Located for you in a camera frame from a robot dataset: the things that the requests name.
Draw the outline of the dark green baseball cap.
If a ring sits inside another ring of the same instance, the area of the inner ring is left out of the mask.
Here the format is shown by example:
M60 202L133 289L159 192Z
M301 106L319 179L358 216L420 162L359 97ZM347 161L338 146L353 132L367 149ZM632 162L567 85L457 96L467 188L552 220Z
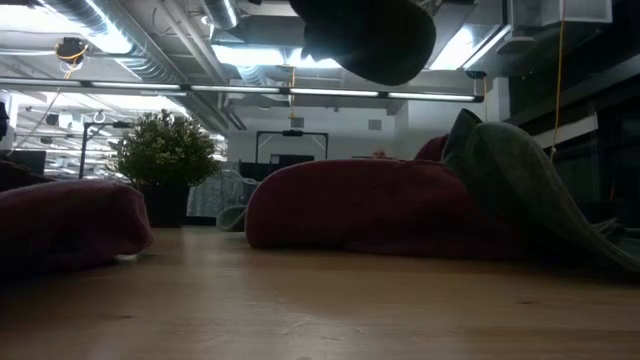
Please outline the dark green baseball cap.
M289 0L304 22L303 58L333 60L385 86L426 66L435 46L433 18L410 0Z
M222 232L243 232L245 230L247 207L236 205L222 210L216 219L216 228Z
M589 222L549 157L524 130L485 123L463 109L442 160L484 211L522 232L527 255L640 274L640 229L615 218Z

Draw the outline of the bright ceiling light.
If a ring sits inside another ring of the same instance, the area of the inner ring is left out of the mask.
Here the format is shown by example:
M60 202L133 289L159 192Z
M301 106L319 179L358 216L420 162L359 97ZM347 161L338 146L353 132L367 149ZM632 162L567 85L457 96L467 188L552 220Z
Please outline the bright ceiling light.
M314 60L302 56L301 48L273 48L213 45L212 50L221 63L234 66L293 66L308 69L339 69L332 59Z

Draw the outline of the small potted green plant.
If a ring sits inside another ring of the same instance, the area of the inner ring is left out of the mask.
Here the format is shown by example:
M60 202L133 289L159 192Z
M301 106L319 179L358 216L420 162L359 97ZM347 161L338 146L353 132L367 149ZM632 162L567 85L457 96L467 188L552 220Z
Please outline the small potted green plant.
M138 117L115 151L116 171L143 194L156 228L181 227L190 190L221 168L215 141L200 123L166 109Z

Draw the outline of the slanted ceiling light panel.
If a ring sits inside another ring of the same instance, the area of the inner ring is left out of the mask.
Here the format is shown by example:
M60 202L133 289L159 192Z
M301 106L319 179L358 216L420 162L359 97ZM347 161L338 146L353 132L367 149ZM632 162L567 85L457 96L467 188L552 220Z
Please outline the slanted ceiling light panel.
M469 69L511 30L511 25L465 24L444 46L428 69Z

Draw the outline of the long linear light strip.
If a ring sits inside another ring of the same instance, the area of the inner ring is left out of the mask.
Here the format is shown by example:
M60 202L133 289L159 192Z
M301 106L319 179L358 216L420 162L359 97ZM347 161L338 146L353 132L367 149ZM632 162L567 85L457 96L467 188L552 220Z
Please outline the long linear light strip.
M481 103L484 96L477 94L453 94L430 92L403 91L373 91L324 89L303 87L274 87L274 86L235 86L235 85L192 85L170 83L140 83L95 80L69 80L46 78L0 77L0 87L6 89L57 89L71 92L109 93L137 91L145 93L159 93L162 95L176 95L186 93L230 93L257 95L286 95L286 96L321 96L346 98L375 98L391 100L436 101L456 103Z

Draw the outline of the black pole stand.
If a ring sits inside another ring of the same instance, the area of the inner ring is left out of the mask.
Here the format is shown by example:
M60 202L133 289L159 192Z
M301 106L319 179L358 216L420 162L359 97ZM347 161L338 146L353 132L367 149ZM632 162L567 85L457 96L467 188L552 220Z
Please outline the black pole stand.
M118 129L129 129L132 128L131 122L124 121L115 121L115 122L85 122L83 124L83 134L82 134L82 146L81 146L81 154L80 154L80 165L78 172L78 179L84 178L85 173L85 163L86 163L86 155L87 155L87 144L89 142L89 128L92 126L98 126L99 130L102 130L104 127L113 127Z

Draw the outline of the white ceiling unit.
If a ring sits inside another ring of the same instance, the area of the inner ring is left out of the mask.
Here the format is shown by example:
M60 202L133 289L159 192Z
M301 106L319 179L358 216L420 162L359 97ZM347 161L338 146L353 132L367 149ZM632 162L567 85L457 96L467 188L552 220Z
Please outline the white ceiling unit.
M513 23L544 27L565 22L611 23L613 0L509 0Z

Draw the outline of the distant black gantry frame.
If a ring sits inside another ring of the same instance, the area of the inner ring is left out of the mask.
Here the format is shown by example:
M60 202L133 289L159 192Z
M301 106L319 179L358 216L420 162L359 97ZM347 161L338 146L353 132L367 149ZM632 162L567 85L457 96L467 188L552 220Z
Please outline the distant black gantry frame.
M322 147L324 150L324 159L329 158L329 139L330 135L326 132L305 132L302 130L281 130L281 131L257 131L255 136L255 150L254 150L254 162L259 163L259 153L261 148L260 138L262 135L280 135L283 137L304 137L304 136L321 136L325 140L325 144Z

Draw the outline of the silver ventilation duct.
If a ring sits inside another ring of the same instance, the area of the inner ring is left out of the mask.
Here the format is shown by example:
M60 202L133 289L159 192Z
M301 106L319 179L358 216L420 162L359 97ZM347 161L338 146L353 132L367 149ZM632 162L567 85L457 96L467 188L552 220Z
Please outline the silver ventilation duct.
M79 27L91 43L146 83L186 83L187 77L161 51L118 0L36 0Z

